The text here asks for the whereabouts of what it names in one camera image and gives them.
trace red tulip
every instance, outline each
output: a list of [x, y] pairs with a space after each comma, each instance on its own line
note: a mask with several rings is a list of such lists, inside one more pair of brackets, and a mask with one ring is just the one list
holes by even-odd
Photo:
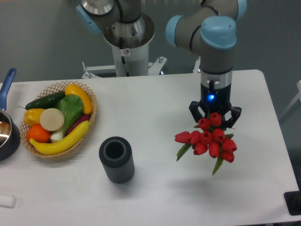
[[209, 117], [210, 124], [219, 127], [222, 123], [222, 116], [216, 112], [212, 113]]
[[174, 140], [179, 143], [188, 144], [190, 142], [190, 133], [188, 131], [179, 133], [175, 135]]
[[213, 140], [219, 143], [225, 139], [225, 132], [219, 128], [213, 130], [212, 135], [213, 135]]
[[203, 144], [202, 142], [198, 142], [194, 148], [194, 154], [197, 153], [198, 155], [206, 153], [208, 150], [208, 146]]
[[233, 140], [226, 138], [222, 142], [222, 149], [227, 152], [234, 152], [237, 150], [236, 144]]
[[211, 144], [213, 141], [213, 136], [212, 133], [210, 133], [209, 131], [204, 131], [202, 132], [201, 135], [201, 142], [205, 145], [209, 145]]
[[221, 158], [228, 161], [228, 162], [233, 162], [234, 161], [234, 154], [233, 154], [233, 152], [223, 151], [221, 153]]
[[216, 142], [212, 142], [209, 144], [209, 155], [212, 158], [217, 158], [220, 155], [220, 144]]
[[201, 133], [198, 130], [195, 130], [192, 133], [190, 133], [190, 144], [191, 145], [196, 145], [200, 141], [201, 141]]
[[201, 118], [198, 121], [198, 126], [203, 130], [207, 131], [208, 127], [210, 126], [210, 121], [207, 118]]

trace yellow bell pepper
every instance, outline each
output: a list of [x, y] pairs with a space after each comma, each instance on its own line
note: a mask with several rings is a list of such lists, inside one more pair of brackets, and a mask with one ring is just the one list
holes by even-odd
[[29, 125], [39, 125], [40, 124], [40, 116], [45, 111], [45, 109], [42, 108], [33, 108], [29, 109], [24, 113], [23, 121]]

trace light blue joint cap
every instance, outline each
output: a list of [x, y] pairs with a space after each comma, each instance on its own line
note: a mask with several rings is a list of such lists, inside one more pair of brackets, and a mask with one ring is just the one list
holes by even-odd
[[94, 23], [94, 21], [89, 17], [89, 15], [80, 5], [76, 7], [76, 13], [89, 32], [91, 32], [92, 34], [98, 34], [101, 32], [99, 27]]
[[238, 2], [238, 13], [236, 19], [238, 20], [245, 14], [247, 3], [246, 0], [237, 0], [237, 2]]
[[175, 43], [175, 28], [177, 27], [178, 21], [180, 20], [180, 18], [182, 17], [182, 15], [176, 15], [174, 17], [172, 17], [167, 25], [166, 25], [166, 29], [165, 29], [165, 37], [167, 39], [167, 41], [177, 47], [176, 43]]
[[236, 23], [228, 16], [211, 16], [202, 23], [201, 36], [214, 48], [229, 49], [236, 44]]

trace white table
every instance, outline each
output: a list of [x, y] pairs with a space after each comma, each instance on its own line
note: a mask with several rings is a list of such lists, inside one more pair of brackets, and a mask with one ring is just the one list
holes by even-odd
[[[16, 82], [7, 113], [20, 125], [25, 106], [56, 81]], [[95, 92], [98, 114], [79, 150], [59, 161], [20, 146], [0, 162], [0, 193], [17, 197], [0, 208], [1, 226], [229, 226], [300, 220], [284, 192], [298, 186], [263, 74], [233, 74], [231, 102], [238, 150], [212, 177], [216, 159], [192, 150], [176, 162], [176, 133], [193, 131], [188, 109], [199, 100], [199, 74], [82, 80]], [[135, 175], [118, 185], [98, 158], [101, 143], [121, 136], [133, 149]]]

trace banana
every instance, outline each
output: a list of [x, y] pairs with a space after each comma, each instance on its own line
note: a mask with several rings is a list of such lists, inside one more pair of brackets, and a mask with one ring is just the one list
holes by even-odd
[[29, 142], [42, 154], [59, 154], [67, 149], [71, 148], [76, 142], [78, 142], [88, 131], [89, 121], [83, 121], [75, 129], [65, 136], [63, 139], [54, 143], [39, 143], [34, 139], [30, 139]]

